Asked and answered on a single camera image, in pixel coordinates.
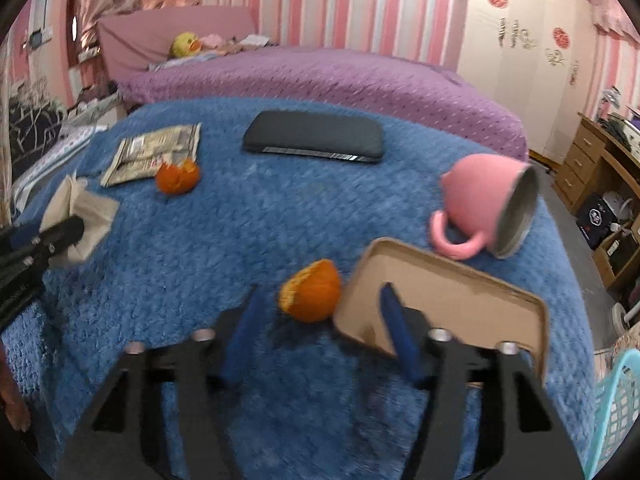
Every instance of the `light blue plastic basket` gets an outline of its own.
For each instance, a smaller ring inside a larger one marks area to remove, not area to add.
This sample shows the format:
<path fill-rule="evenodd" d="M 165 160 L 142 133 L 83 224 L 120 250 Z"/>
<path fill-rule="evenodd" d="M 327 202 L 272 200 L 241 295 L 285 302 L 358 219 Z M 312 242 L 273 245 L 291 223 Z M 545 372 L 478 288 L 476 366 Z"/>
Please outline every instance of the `light blue plastic basket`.
<path fill-rule="evenodd" d="M 640 351 L 627 350 L 596 386 L 596 431 L 585 477 L 591 480 L 616 452 L 640 410 Z"/>

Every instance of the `bag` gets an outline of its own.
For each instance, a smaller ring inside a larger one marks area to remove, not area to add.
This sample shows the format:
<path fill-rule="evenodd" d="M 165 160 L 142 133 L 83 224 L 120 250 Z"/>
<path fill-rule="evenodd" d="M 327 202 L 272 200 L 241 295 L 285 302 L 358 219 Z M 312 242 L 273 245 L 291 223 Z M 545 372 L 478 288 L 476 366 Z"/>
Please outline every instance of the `bag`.
<path fill-rule="evenodd" d="M 591 250 L 596 250 L 602 241 L 609 236 L 611 223 L 616 221 L 611 208 L 595 193 L 584 201 L 578 211 L 576 225 Z"/>

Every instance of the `mug handle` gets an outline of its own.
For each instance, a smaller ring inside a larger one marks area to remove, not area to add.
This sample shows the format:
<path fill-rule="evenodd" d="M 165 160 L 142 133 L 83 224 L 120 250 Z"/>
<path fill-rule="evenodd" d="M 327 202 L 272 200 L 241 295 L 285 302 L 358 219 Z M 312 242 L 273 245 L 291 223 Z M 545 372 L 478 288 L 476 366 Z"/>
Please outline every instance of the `mug handle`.
<path fill-rule="evenodd" d="M 484 249 L 486 236 L 482 232 L 474 234 L 462 244 L 449 242 L 445 234 L 447 220 L 447 214 L 444 211 L 436 211 L 431 216 L 431 243 L 437 252 L 452 260 L 468 260 Z"/>

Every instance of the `pink mug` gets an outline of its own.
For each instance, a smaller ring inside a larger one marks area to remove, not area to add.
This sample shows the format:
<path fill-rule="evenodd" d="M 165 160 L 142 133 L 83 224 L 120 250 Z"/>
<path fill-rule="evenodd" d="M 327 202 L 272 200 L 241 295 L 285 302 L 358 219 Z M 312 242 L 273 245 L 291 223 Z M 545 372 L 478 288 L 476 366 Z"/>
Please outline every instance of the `pink mug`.
<path fill-rule="evenodd" d="M 529 233 L 538 202 L 538 176 L 530 164 L 507 156 L 466 156 L 442 176 L 446 211 L 431 216 L 434 249 L 453 260 L 466 260 L 482 249 L 507 258 Z M 469 237 L 461 244 L 447 240 L 451 220 Z"/>

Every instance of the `white wardrobe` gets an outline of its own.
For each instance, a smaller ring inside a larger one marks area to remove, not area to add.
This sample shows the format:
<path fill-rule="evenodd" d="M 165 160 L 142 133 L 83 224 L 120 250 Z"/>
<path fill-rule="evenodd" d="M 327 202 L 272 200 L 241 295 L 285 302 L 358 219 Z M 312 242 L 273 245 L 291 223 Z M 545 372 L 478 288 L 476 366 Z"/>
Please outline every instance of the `white wardrobe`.
<path fill-rule="evenodd" d="M 458 73 L 520 117 L 530 150 L 562 163 L 595 45 L 587 0 L 468 0 Z"/>

